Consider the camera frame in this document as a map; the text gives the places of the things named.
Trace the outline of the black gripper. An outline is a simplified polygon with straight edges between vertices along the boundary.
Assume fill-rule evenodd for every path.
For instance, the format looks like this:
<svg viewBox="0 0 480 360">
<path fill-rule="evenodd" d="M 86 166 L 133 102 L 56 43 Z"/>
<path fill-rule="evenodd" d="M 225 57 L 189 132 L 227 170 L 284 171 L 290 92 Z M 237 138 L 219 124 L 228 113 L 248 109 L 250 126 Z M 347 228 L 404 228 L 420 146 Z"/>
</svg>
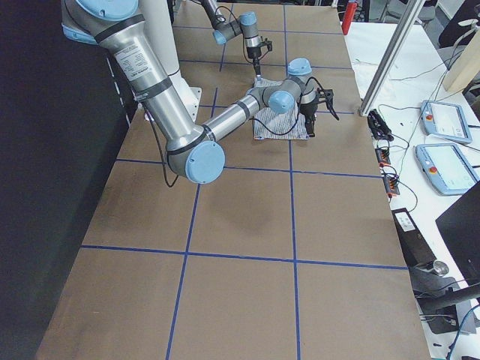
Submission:
<svg viewBox="0 0 480 360">
<path fill-rule="evenodd" d="M 305 122 L 305 130 L 307 135 L 312 138 L 315 137 L 314 126 L 316 120 L 316 111 L 318 109 L 318 103 L 314 100 L 310 103 L 303 103 L 301 105 L 301 114 L 304 116 Z"/>
<path fill-rule="evenodd" d="M 262 56 L 262 50 L 260 46 L 250 46 L 246 48 L 247 51 L 247 59 L 253 65 L 253 69 L 255 71 L 255 79 L 261 80 L 261 66 L 260 66 L 260 58 Z"/>
</svg>

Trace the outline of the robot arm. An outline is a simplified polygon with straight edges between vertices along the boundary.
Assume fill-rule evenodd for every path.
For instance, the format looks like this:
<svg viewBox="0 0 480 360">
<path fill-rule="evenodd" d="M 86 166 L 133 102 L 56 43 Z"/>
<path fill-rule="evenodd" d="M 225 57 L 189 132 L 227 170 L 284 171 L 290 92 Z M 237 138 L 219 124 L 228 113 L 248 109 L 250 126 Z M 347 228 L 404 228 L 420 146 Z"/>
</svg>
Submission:
<svg viewBox="0 0 480 360">
<path fill-rule="evenodd" d="M 260 59 L 262 57 L 262 47 L 269 47 L 269 42 L 264 41 L 257 28 L 257 16 L 253 11 L 248 11 L 228 21 L 221 13 L 221 8 L 216 1 L 200 1 L 205 10 L 211 26 L 213 28 L 213 37 L 217 44 L 224 45 L 233 38 L 241 35 L 247 52 L 247 58 L 253 65 L 255 71 L 255 80 L 262 79 Z"/>
<path fill-rule="evenodd" d="M 307 131 L 314 129 L 320 90 L 311 81 L 306 58 L 292 60 L 277 85 L 256 84 L 220 115 L 195 122 L 197 98 L 182 78 L 165 1 L 63 1 L 64 35 L 98 45 L 112 54 L 135 99 L 166 138 L 166 162 L 177 175 L 197 184 L 213 182 L 223 171 L 220 140 L 261 109 L 284 114 L 297 109 Z"/>
</svg>

